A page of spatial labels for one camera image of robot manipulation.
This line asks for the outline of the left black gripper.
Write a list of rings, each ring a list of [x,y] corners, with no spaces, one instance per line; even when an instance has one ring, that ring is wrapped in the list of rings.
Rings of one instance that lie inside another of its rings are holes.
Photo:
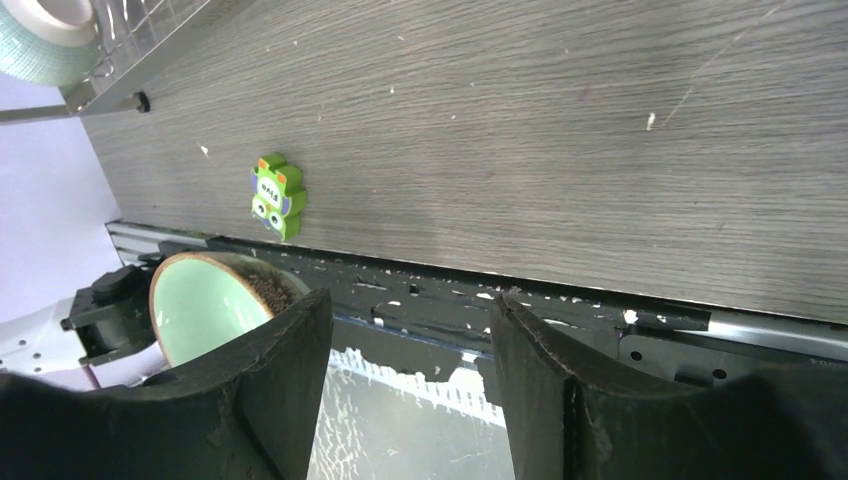
[[[60,322],[76,333],[83,366],[99,366],[134,355],[155,343],[149,313],[152,273],[135,265],[107,272],[77,291]]]

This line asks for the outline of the pale green ceramic bowl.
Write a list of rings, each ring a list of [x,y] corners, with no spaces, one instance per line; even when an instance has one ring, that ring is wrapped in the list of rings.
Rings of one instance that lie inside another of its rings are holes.
[[[252,256],[184,252],[156,268],[148,309],[163,357],[176,367],[260,327],[308,292],[296,276]]]

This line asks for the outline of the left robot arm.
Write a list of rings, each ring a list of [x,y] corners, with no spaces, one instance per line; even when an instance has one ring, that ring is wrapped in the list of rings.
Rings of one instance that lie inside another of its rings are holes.
[[[68,299],[1,325],[1,371],[71,390],[99,389],[95,369],[155,343],[148,295],[153,271],[128,265]]]

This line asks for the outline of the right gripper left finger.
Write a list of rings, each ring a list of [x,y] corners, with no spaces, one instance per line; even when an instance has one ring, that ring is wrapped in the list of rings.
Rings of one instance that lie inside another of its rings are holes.
[[[1,377],[5,479],[304,479],[333,335],[328,290],[136,387]]]

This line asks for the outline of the metal two-tier dish rack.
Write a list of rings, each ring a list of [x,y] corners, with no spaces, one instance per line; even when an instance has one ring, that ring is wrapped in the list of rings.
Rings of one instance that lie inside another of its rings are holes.
[[[4,110],[2,124],[151,109],[143,85],[216,28],[249,7],[247,1],[89,1],[97,15],[99,61],[83,80],[56,87],[56,105]]]

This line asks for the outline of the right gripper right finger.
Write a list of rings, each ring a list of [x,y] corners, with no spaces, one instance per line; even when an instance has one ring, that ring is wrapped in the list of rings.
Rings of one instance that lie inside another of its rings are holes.
[[[847,372],[701,388],[627,366],[499,296],[491,334],[519,479],[843,479]]]

